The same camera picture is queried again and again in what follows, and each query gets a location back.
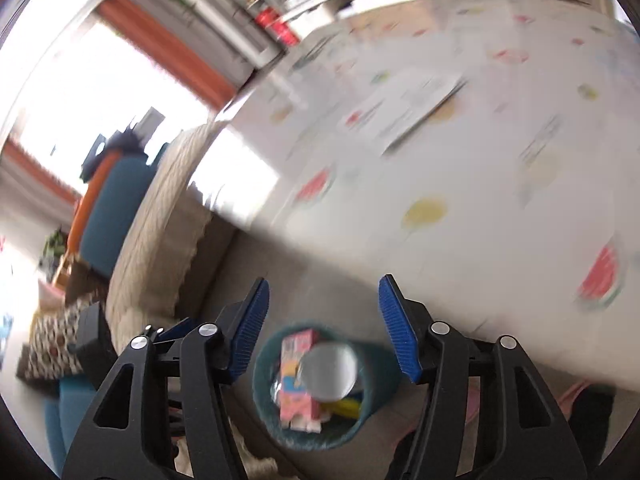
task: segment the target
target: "yellow circle print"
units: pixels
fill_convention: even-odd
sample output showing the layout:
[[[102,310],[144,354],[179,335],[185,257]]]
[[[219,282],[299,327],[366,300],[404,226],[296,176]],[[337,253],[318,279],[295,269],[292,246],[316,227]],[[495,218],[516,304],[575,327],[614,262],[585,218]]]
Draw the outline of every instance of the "yellow circle print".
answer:
[[[458,111],[458,103],[455,96],[443,102],[436,110],[427,117],[428,123],[445,123]]]
[[[404,213],[402,227],[417,229],[435,224],[447,214],[447,203],[441,198],[421,198]]]
[[[587,83],[578,86],[578,94],[587,101],[595,101],[598,98],[598,91]]]

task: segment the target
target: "table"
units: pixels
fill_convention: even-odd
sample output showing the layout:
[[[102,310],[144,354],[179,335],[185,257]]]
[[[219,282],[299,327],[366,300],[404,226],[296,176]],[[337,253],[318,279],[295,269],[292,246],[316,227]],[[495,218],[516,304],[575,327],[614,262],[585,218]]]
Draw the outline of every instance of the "table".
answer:
[[[380,156],[338,123],[407,70],[467,83]],[[417,0],[309,35],[220,113],[198,185],[235,142],[215,202],[241,224],[372,286],[390,272],[468,334],[640,389],[639,96],[638,37],[604,15]]]

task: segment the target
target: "yellow object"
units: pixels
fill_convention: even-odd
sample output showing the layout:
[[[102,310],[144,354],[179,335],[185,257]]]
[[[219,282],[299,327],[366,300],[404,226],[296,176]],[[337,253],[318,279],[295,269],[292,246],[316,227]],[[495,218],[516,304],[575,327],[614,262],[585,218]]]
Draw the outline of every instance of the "yellow object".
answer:
[[[587,83],[578,86],[578,94],[587,101],[595,101],[598,98],[598,91]]]
[[[421,198],[413,203],[402,218],[409,229],[435,224],[447,214],[447,203],[441,198]]]
[[[560,161],[551,150],[546,148],[528,164],[525,163],[524,170],[528,184],[536,189],[544,189],[558,177]]]
[[[322,408],[345,418],[360,417],[360,402],[356,399],[341,399],[336,402],[322,404]]]
[[[456,114],[456,97],[451,96],[427,117],[428,123],[444,123]]]
[[[280,108],[279,110],[274,111],[273,114],[271,114],[271,122],[273,124],[280,124],[282,122],[284,122],[284,119],[286,119],[287,117],[289,117],[289,114],[293,111],[293,105],[286,105],[283,108]]]
[[[280,365],[281,377],[296,377],[298,374],[298,362],[287,361]]]

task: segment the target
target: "orange pillow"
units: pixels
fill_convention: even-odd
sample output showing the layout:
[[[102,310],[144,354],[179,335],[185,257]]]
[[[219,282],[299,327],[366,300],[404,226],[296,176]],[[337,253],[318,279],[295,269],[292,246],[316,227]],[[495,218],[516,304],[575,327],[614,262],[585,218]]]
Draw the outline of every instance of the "orange pillow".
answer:
[[[80,200],[78,208],[76,209],[76,215],[74,216],[74,221],[71,224],[71,231],[69,231],[69,236],[66,240],[66,254],[79,253],[80,240],[82,240],[84,228],[89,221],[91,211],[94,210],[94,204],[98,199],[98,195],[100,195],[102,185],[111,173],[111,168],[113,168],[115,163],[118,162],[121,158],[122,152],[120,150],[113,150],[112,152],[109,152],[107,153],[107,155],[105,155],[104,159],[100,163],[100,166],[98,166],[98,169],[95,170],[94,176],[92,176],[91,180],[89,181],[89,186],[86,189],[86,193]]]

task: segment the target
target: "paper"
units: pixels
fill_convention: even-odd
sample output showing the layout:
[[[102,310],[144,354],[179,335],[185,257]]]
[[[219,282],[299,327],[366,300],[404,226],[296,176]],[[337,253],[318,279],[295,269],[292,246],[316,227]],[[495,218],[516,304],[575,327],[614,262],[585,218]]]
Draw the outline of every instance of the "paper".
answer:
[[[404,69],[346,114],[338,129],[382,154],[463,84],[460,74]]]

